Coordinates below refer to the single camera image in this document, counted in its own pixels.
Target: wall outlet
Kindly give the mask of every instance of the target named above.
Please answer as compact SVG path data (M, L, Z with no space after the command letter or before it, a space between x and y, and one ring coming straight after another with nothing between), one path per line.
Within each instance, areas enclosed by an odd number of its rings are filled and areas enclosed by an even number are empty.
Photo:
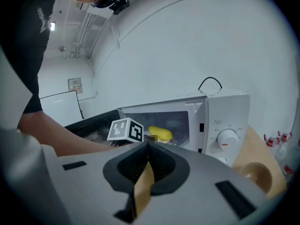
M71 78L67 80L69 91L77 91L77 94L83 93L81 78Z

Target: ceiling light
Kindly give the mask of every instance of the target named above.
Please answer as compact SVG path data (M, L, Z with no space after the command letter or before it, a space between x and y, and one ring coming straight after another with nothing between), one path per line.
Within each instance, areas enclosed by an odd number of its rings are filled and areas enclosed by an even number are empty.
M54 30L55 30L55 22L52 22L52 23L51 23L51 28L50 28L50 30L51 30L51 31L54 31Z

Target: black rubber pad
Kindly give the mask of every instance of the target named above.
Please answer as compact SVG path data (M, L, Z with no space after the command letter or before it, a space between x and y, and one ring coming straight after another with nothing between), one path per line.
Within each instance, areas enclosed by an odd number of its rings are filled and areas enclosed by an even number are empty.
M231 182L223 181L218 182L215 185L240 219L247 217L255 211L252 204L246 200L246 198L231 184Z
M74 168L82 167L82 166L85 166L85 165L86 165L85 162L80 161L80 162L76 162L76 163L65 164L62 167L66 171L66 170L71 170L71 169L74 169Z

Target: black t-shirt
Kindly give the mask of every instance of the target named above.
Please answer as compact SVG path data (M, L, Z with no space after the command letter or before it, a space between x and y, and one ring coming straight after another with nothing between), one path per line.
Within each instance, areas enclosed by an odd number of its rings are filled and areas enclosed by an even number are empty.
M11 66L32 93L23 113L42 110L38 97L38 72L49 34L49 17L55 0L11 0L2 14L1 45Z

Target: microwave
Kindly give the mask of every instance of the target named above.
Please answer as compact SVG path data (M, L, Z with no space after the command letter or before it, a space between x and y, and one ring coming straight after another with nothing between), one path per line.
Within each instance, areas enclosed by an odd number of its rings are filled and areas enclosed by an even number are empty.
M186 93L166 101L121 107L66 126L72 133L98 143L107 141L114 120L131 118L144 126L172 132L171 145L212 156L231 166L242 146L248 127L250 96L234 90Z

